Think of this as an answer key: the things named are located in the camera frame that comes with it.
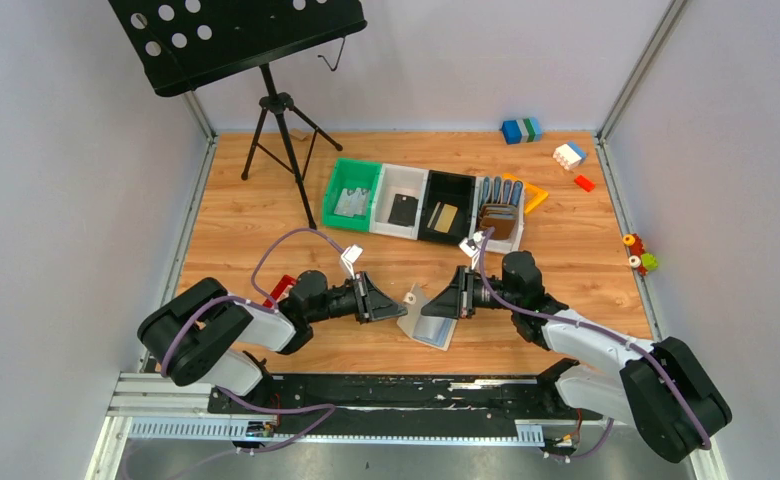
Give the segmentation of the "white plastic bin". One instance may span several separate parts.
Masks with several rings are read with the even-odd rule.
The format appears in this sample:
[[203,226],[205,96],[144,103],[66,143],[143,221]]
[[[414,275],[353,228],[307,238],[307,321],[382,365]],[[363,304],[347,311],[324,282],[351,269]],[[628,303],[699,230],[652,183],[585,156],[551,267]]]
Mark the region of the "white plastic bin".
[[416,240],[427,179],[426,169],[384,163],[372,201],[369,232]]

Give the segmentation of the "black music stand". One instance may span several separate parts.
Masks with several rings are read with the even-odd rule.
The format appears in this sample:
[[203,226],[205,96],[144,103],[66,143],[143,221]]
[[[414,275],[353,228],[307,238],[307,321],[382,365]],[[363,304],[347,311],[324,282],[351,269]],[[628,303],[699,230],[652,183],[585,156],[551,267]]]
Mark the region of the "black music stand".
[[279,90],[271,65],[290,55],[363,31],[363,5],[347,1],[131,1],[110,6],[160,97],[175,97],[250,69],[259,69],[266,94],[255,130],[277,122],[287,154],[279,165],[294,178],[309,227],[317,226],[304,185],[308,165],[297,160],[286,122],[297,115],[336,150],[342,145]]

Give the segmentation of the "colourful toy vehicle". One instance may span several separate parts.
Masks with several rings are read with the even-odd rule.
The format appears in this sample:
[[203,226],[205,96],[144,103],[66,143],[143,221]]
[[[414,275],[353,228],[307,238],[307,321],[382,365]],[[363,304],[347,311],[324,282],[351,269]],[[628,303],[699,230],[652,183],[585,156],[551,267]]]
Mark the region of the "colourful toy vehicle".
[[645,277],[659,267],[657,258],[646,249],[642,238],[638,234],[626,234],[622,237],[622,242],[629,253],[629,266],[641,277]]

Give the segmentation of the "blue card holders row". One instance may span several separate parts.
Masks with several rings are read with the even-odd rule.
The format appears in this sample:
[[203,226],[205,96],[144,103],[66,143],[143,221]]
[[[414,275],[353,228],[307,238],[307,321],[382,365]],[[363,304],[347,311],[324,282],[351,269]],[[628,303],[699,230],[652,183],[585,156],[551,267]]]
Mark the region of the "blue card holders row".
[[518,207],[522,199],[525,184],[510,176],[483,177],[481,180],[478,206],[503,204]]

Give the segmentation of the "white bin with holders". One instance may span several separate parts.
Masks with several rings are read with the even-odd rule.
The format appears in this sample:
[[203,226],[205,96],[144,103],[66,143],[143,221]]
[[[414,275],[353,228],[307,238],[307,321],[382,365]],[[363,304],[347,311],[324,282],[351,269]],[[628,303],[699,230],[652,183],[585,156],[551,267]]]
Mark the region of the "white bin with holders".
[[[476,177],[475,189],[474,189],[474,205],[473,205],[474,211],[471,214],[471,225],[467,233],[468,237],[472,236],[478,230],[477,207],[478,207],[481,193],[483,191],[484,180],[485,180],[484,176]],[[518,219],[510,232],[510,236],[502,240],[490,240],[486,248],[488,253],[507,254],[510,251],[519,249],[522,241],[524,229],[525,229],[525,213],[524,213],[525,200],[526,200],[526,192],[522,191],[520,196],[518,197],[518,204],[517,204]]]

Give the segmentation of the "blue green toy block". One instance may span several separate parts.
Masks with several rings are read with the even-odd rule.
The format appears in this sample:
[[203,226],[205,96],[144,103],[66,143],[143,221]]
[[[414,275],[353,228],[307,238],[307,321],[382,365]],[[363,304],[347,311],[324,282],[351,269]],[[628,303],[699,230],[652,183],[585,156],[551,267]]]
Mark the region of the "blue green toy block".
[[503,121],[500,132],[508,145],[537,142],[544,135],[544,130],[535,117]]

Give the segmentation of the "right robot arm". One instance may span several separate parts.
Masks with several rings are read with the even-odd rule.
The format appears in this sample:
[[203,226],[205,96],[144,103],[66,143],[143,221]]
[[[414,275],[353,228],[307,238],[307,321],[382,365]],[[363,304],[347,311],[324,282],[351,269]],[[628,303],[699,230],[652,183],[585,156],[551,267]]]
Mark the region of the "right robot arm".
[[653,342],[585,318],[545,290],[528,251],[507,254],[501,276],[458,267],[421,312],[461,319],[479,308],[509,311],[524,341],[569,356],[554,381],[565,405],[633,426],[669,462],[710,449],[712,436],[732,422],[730,406],[684,341]]

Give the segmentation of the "gold card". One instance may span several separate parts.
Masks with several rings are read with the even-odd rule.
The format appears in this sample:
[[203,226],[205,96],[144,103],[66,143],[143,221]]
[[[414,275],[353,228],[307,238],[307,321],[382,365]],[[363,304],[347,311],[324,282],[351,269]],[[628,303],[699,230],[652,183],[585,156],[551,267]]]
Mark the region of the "gold card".
[[457,206],[438,202],[432,211],[426,228],[438,233],[449,233],[457,212]]

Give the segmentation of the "beige card holder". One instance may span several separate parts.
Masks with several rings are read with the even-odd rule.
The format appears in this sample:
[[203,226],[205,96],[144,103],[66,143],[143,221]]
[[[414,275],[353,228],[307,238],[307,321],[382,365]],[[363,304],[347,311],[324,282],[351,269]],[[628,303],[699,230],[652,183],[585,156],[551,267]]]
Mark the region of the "beige card holder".
[[418,284],[413,284],[403,299],[407,314],[399,317],[396,325],[411,340],[441,351],[447,351],[454,335],[457,320],[422,314],[422,308],[428,301],[429,298],[421,287]]

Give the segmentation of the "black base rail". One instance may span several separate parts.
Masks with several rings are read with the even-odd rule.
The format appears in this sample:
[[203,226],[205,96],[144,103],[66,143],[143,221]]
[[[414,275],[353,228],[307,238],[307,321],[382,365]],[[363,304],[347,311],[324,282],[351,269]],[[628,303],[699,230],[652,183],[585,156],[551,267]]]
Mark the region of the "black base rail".
[[603,426],[602,415],[567,406],[552,379],[535,375],[274,374],[244,398],[265,408],[279,437],[328,419],[310,440],[526,444]]

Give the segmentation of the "orange toy frame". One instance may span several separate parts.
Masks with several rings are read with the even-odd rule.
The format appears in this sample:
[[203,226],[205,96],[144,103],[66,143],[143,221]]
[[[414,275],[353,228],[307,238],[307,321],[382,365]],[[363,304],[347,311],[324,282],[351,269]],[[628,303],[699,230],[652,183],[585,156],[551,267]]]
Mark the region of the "orange toy frame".
[[520,182],[523,184],[523,193],[525,195],[525,200],[523,201],[523,212],[525,214],[531,213],[549,197],[548,191],[525,180],[522,180],[515,175],[505,173],[502,175],[502,179],[511,180],[514,183]]

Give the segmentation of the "black plastic bin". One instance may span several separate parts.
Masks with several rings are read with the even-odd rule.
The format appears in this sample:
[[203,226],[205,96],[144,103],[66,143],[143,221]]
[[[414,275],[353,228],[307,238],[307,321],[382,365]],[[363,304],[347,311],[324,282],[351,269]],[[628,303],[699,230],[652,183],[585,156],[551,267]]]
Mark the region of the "black plastic bin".
[[[421,220],[417,239],[420,241],[456,245],[467,237],[471,225],[476,178],[438,170],[429,170],[421,208]],[[427,229],[426,224],[438,202],[458,207],[449,233]]]

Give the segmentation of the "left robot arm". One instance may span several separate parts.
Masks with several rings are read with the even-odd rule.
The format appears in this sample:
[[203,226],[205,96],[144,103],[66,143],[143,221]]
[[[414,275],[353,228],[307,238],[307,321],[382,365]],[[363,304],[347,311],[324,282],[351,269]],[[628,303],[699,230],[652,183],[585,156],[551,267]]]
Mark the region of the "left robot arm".
[[289,355],[312,339],[316,322],[352,316],[365,324],[406,313],[404,304],[383,293],[364,272],[331,286],[324,273],[305,271],[277,307],[233,295],[207,277],[149,314],[137,337],[175,385],[209,383],[245,396],[265,371],[253,357],[234,351],[233,344]]

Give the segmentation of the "red object under arm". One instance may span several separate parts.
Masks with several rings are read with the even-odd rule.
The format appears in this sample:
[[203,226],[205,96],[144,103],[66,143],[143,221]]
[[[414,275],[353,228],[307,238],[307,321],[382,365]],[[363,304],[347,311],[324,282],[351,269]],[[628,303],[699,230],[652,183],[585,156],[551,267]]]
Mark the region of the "red object under arm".
[[271,299],[266,299],[263,306],[272,308],[287,297],[289,291],[296,284],[296,279],[290,275],[283,275],[270,293]]

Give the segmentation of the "black card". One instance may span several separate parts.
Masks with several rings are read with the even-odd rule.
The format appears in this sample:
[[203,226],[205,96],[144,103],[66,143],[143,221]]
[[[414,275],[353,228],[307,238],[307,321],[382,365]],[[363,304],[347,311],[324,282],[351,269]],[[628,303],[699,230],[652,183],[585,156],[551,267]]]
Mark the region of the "black card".
[[395,194],[387,222],[401,227],[415,225],[419,201],[416,197]]

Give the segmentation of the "brown card holder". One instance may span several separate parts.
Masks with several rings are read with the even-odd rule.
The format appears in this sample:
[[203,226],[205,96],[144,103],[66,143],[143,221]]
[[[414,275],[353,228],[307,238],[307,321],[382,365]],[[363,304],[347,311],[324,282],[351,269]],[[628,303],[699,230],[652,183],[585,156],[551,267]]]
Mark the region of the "brown card holder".
[[516,206],[501,203],[484,204],[478,213],[477,229],[486,231],[493,228],[492,240],[508,240],[519,218]]

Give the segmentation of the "green plastic bin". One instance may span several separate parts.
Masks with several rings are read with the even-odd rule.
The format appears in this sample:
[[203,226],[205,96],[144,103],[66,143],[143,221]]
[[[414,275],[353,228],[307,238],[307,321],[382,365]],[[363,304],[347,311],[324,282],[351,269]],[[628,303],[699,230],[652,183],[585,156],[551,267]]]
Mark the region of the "green plastic bin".
[[[339,158],[334,166],[323,198],[322,222],[325,226],[367,232],[374,213],[374,200],[382,165],[376,162]],[[335,204],[344,188],[371,190],[371,199],[364,217],[348,218],[334,214]]]

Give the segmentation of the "white blue toy block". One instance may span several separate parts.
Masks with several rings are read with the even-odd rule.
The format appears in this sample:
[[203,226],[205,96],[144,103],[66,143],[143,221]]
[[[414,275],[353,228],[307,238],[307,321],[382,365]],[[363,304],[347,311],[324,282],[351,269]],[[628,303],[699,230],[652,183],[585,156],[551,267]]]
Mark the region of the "white blue toy block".
[[588,154],[575,142],[569,141],[558,146],[552,157],[563,169],[572,171],[585,162]]

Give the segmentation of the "grey cards in green bin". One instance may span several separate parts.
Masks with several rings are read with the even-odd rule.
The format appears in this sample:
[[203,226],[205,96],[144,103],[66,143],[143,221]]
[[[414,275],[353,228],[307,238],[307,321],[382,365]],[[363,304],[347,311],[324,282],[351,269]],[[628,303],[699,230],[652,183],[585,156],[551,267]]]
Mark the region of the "grey cards in green bin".
[[354,218],[364,217],[371,199],[371,190],[358,188],[344,188],[341,190],[335,204],[334,214],[338,216]]

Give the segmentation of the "red toy brick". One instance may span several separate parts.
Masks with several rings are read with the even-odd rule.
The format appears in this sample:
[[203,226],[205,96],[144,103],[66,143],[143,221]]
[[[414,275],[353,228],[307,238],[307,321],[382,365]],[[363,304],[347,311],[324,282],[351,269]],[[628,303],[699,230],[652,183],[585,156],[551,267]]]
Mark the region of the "red toy brick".
[[582,190],[588,193],[592,192],[596,188],[596,184],[592,180],[585,177],[584,175],[577,175],[574,178],[574,183],[579,188],[581,188]]

